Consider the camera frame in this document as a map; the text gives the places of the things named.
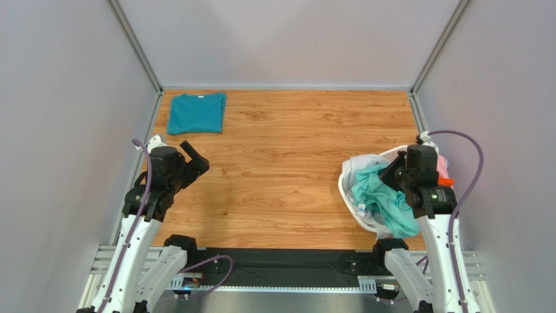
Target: folded teal shirt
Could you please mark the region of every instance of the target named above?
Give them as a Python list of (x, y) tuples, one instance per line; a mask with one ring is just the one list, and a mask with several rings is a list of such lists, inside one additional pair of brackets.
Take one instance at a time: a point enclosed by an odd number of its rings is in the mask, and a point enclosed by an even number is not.
[(378, 171), (388, 165), (377, 164), (355, 173), (356, 184), (351, 188), (355, 204), (364, 203), (373, 216), (382, 215), (392, 237), (413, 237), (419, 233), (419, 226), (405, 194), (386, 186), (378, 176)]
[(166, 131), (170, 135), (184, 132), (222, 132), (226, 95), (184, 95), (172, 99)]

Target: folded t-shirt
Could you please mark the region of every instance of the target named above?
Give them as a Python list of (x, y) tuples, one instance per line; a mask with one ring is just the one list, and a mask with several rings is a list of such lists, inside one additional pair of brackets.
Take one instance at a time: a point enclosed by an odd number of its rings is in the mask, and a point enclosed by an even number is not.
[(226, 95), (175, 96), (170, 106), (166, 131), (170, 135), (184, 132), (222, 132)]

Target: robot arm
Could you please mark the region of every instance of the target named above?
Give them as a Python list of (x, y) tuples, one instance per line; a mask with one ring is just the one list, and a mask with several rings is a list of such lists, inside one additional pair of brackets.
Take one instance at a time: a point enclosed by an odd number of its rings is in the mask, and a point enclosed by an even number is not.
[[(407, 153), (399, 156), (388, 166), (380, 178), (394, 190), (403, 191), (406, 202), (413, 209), (419, 229), (425, 239), (427, 257), (431, 268), (433, 283), (430, 284), (417, 265), (413, 262), (407, 246), (389, 243), (377, 250), (384, 254), (384, 265), (398, 279), (400, 286), (416, 312), (480, 312), (471, 291), (469, 279), (464, 266), (459, 266), (458, 274), (452, 266), (450, 245), (455, 246), (458, 264), (464, 264), (459, 242), (459, 220), (454, 220), (454, 240), (448, 236), (448, 225), (454, 208), (456, 196), (448, 186), (439, 186), (437, 168), (437, 147), (431, 141), (418, 142), (428, 144), (410, 145)], [(461, 277), (465, 293), (462, 305), (456, 276)]]
[[(169, 281), (180, 269), (196, 261), (195, 239), (172, 235), (164, 243), (159, 259), (140, 280), (149, 248), (167, 210), (174, 204), (174, 196), (209, 169), (209, 162), (189, 143), (183, 142), (180, 146), (191, 157), (189, 162), (176, 148), (165, 144), (159, 135), (149, 141), (147, 150), (153, 175), (139, 222), (133, 226), (146, 189), (142, 184), (146, 172), (137, 178), (125, 195), (119, 242), (101, 288), (91, 306), (77, 313), (152, 312)], [(130, 233), (131, 239), (126, 243)]]

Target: wooden table surface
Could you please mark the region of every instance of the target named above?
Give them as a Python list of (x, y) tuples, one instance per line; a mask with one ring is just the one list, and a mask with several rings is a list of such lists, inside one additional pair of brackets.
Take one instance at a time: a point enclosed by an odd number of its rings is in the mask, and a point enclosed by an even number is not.
[[(403, 91), (230, 90), (222, 134), (169, 136), (164, 92), (154, 133), (183, 140), (210, 170), (176, 195), (154, 245), (178, 233), (198, 246), (370, 249), (376, 237), (352, 218), (338, 191), (342, 162), (412, 143)], [(424, 249), (422, 237), (406, 239)]]

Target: pink fabric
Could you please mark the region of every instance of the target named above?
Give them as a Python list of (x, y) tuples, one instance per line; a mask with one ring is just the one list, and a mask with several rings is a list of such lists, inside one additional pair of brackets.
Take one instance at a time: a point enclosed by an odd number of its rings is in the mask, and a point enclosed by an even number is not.
[(448, 167), (446, 167), (446, 163), (448, 163), (446, 159), (443, 156), (439, 155), (439, 160), (437, 163), (437, 171), (440, 177), (442, 178), (450, 178), (448, 176)]

